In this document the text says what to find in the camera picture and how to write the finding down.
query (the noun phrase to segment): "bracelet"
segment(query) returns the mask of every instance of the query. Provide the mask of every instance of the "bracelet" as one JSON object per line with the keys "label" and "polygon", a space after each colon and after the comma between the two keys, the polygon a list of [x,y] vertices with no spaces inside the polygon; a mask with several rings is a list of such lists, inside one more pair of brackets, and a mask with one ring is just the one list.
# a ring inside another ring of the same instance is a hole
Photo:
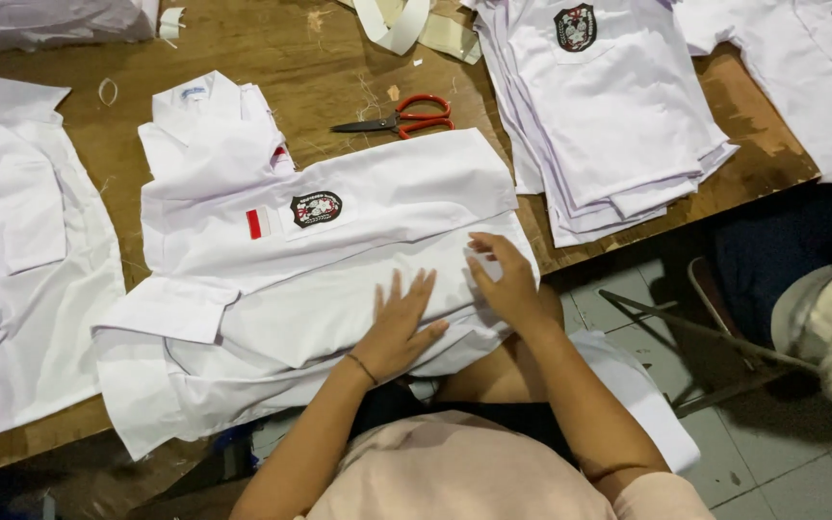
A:
{"label": "bracelet", "polygon": [[368,377],[370,377],[370,378],[371,378],[371,381],[374,381],[374,382],[375,382],[375,386],[378,386],[378,385],[380,385],[380,384],[381,384],[381,383],[378,383],[378,382],[377,382],[377,378],[376,378],[375,376],[373,376],[373,375],[372,375],[371,370],[368,370],[368,367],[367,367],[367,366],[365,366],[365,365],[364,365],[364,363],[362,363],[362,360],[361,360],[361,359],[359,359],[357,355],[355,355],[355,354],[353,354],[353,353],[347,353],[347,354],[346,354],[346,357],[347,357],[347,358],[349,358],[349,359],[351,359],[351,360],[353,360],[355,363],[358,363],[358,364],[359,364],[359,366],[362,368],[362,370],[364,370],[364,373],[365,373],[365,374],[367,374],[367,375],[368,375]]}

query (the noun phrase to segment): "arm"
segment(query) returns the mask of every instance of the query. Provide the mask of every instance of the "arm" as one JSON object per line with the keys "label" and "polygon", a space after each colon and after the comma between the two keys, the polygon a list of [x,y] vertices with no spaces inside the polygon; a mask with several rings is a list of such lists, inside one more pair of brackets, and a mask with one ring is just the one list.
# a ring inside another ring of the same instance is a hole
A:
{"label": "arm", "polygon": [[421,269],[410,292],[401,297],[400,274],[395,271],[387,302],[377,288],[375,325],[352,349],[364,368],[349,358],[333,367],[294,427],[249,481],[230,520],[292,520],[310,511],[336,475],[355,413],[375,384],[372,376],[383,382],[402,373],[447,329],[440,320],[413,334],[434,283],[435,272],[426,275]]}
{"label": "arm", "polygon": [[468,259],[471,276],[491,307],[525,340],[545,381],[548,401],[581,470],[615,502],[634,479],[669,468],[663,455],[595,375],[538,299],[532,268],[505,237],[472,233],[468,246],[498,260],[503,277],[492,281]]}

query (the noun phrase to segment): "hand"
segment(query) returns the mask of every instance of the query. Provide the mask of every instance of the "hand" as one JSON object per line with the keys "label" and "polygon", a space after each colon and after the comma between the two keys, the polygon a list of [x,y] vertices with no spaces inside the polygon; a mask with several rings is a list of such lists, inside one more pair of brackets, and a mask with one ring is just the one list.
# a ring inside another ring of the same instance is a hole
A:
{"label": "hand", "polygon": [[477,283],[486,301],[506,323],[519,334],[529,326],[548,319],[538,299],[534,273],[529,261],[516,246],[502,235],[469,233],[473,239],[468,247],[476,253],[486,253],[487,260],[498,260],[503,267],[503,278],[492,281],[476,258],[468,257],[470,276]]}
{"label": "hand", "polygon": [[394,269],[394,281],[387,301],[384,299],[384,288],[377,286],[375,325],[351,353],[379,383],[403,373],[448,329],[448,323],[440,319],[414,334],[434,285],[435,270],[426,275],[425,269],[420,269],[410,285],[410,291],[401,296],[400,272]]}

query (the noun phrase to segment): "scissor blade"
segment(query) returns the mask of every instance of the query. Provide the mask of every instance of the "scissor blade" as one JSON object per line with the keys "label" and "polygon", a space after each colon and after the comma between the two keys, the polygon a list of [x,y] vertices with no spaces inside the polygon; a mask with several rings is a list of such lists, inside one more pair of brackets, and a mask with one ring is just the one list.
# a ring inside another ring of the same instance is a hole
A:
{"label": "scissor blade", "polygon": [[338,132],[359,132],[370,130],[383,130],[390,128],[390,122],[387,119],[376,119],[374,121],[359,121],[357,123],[347,123],[345,125],[336,125],[331,127],[329,131]]}

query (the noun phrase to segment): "scissors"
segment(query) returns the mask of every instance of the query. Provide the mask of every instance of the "scissors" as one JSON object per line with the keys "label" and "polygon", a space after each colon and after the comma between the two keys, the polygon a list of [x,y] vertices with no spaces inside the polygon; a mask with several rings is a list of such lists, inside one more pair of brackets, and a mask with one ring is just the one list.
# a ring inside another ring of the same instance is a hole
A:
{"label": "scissors", "polygon": [[[444,112],[441,114],[411,114],[403,112],[407,106],[416,103],[417,101],[432,101],[442,106]],[[395,131],[400,139],[409,139],[408,132],[433,127],[436,125],[444,125],[452,130],[455,130],[455,124],[448,119],[451,115],[451,106],[448,101],[432,95],[431,93],[418,93],[404,99],[397,105],[397,110],[390,117],[383,119],[372,119],[370,121],[360,121],[357,123],[348,123],[345,125],[336,125],[330,128],[330,131],[338,132],[360,132],[371,130],[392,130]],[[410,125],[400,125],[401,120],[415,120],[417,122]]]}

